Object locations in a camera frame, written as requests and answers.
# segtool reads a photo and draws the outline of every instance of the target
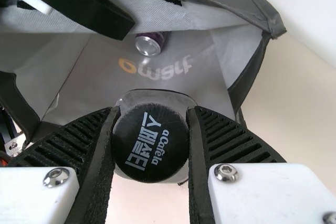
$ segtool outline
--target gray fabric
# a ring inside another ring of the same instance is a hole
[[[134,36],[124,41],[92,36],[59,92],[58,106],[43,121],[64,125],[113,106],[124,93],[139,88],[185,93],[200,106],[235,117],[210,32],[176,31],[154,58],[137,51]]]
[[[178,6],[162,0],[110,1],[132,14],[136,25],[131,33],[207,30],[248,24],[245,20],[224,9],[189,2]]]
[[[67,79],[86,34],[6,34],[0,39],[0,71],[17,75],[16,85],[40,119]]]
[[[166,30],[206,30],[247,24],[236,15],[218,7],[184,2],[183,6],[162,0],[110,0],[136,21],[131,33]],[[54,10],[49,16],[16,6],[0,9],[0,33],[89,32]]]
[[[135,17],[138,24],[133,33],[153,31],[153,29],[189,30],[226,27],[234,25],[234,23],[241,23],[242,21],[238,17],[271,32],[273,37],[277,37],[286,31],[279,14],[265,0],[187,0],[183,3],[187,10],[163,0],[111,1]],[[223,13],[220,14],[218,8],[206,6],[218,7]],[[146,20],[149,16],[151,18],[150,23],[148,23],[148,19]],[[162,19],[163,16],[174,17],[178,22],[171,22],[171,19]],[[57,11],[45,16],[35,10],[23,10],[12,6],[0,9],[0,31],[69,33],[73,31],[89,32],[90,30],[74,23]]]
[[[0,8],[0,33],[80,33],[92,31],[56,10],[45,15],[16,6]]]
[[[229,88],[240,76],[259,46],[263,31],[248,25],[213,29],[210,32],[226,86]]]

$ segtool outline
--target black rubber gripper pad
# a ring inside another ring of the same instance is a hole
[[[189,211],[191,224],[214,224],[208,173],[219,163],[286,162],[273,148],[235,121],[196,106],[187,112],[190,130]]]

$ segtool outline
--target black bag handle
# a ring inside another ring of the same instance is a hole
[[[122,40],[135,22],[109,0],[42,0],[73,21],[107,37]]]

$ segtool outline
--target can lid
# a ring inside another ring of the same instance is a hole
[[[140,53],[146,56],[156,56],[161,52],[160,45],[154,39],[147,36],[135,38],[135,46]]]

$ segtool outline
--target printed logo on bag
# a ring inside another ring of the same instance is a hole
[[[188,158],[186,123],[160,104],[128,111],[115,127],[112,151],[118,167],[141,182],[159,182],[175,174]]]
[[[190,60],[188,60],[190,55],[185,56],[181,61],[175,62],[173,65],[169,65],[167,67],[164,67],[162,69],[156,68],[155,71],[145,66],[144,64],[138,64],[138,68],[136,67],[136,64],[133,61],[120,58],[119,59],[119,66],[127,73],[135,74],[138,72],[139,75],[149,78],[151,80],[157,81],[157,80],[169,80],[174,75],[179,74],[187,74],[189,72],[189,69],[192,67],[189,63]]]

